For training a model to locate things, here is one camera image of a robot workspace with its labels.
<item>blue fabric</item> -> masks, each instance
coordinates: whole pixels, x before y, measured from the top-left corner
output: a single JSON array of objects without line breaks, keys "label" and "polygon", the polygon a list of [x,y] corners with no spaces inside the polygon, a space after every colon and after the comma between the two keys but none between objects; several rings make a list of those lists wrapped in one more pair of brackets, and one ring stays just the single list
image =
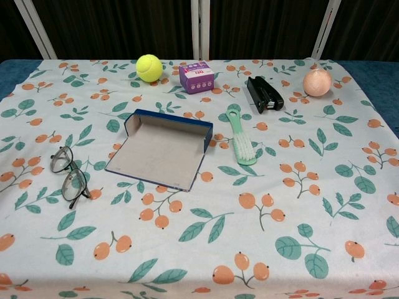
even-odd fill
[{"label": "blue fabric", "polygon": [[399,137],[399,62],[336,62],[352,75],[377,112]]},{"label": "blue fabric", "polygon": [[15,85],[25,81],[41,63],[41,60],[10,59],[0,64],[0,102]]},{"label": "blue fabric", "polygon": [[[25,81],[41,60],[6,60],[0,64],[0,102]],[[336,61],[360,85],[379,114],[399,137],[399,62]]]}]

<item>glasses lens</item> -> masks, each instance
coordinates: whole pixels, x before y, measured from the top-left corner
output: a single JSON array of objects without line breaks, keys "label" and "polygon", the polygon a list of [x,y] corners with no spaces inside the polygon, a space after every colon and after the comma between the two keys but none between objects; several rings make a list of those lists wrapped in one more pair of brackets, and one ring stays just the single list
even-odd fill
[{"label": "glasses lens", "polygon": [[58,173],[68,167],[71,161],[72,152],[70,148],[65,146],[61,148],[51,160],[51,170],[55,173]]},{"label": "glasses lens", "polygon": [[62,195],[67,201],[75,199],[86,188],[86,179],[79,169],[72,170],[62,185]]}]

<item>green brush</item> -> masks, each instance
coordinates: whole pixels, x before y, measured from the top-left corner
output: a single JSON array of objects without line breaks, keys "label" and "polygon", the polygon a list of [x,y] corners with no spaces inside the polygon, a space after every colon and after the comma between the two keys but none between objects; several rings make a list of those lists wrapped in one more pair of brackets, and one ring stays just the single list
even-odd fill
[{"label": "green brush", "polygon": [[240,165],[253,165],[256,163],[254,148],[252,147],[251,140],[247,134],[244,133],[241,127],[241,120],[239,111],[229,109],[226,111],[227,118],[233,128],[233,145],[234,153],[236,154],[237,163]]}]

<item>stapler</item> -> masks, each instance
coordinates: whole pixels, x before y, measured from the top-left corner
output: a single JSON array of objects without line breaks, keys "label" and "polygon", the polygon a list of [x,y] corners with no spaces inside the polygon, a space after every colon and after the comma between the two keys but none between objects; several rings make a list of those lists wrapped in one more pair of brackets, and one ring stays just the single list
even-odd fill
[{"label": "stapler", "polygon": [[280,110],[284,106],[280,93],[260,76],[256,76],[255,79],[249,77],[247,88],[260,114],[265,109]]}]

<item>purple box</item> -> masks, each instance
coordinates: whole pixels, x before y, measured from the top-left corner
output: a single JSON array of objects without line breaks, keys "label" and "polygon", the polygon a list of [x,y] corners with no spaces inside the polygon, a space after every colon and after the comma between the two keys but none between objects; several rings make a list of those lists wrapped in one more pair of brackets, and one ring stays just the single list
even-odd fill
[{"label": "purple box", "polygon": [[181,86],[189,94],[213,89],[214,72],[206,62],[180,66],[179,74]]}]

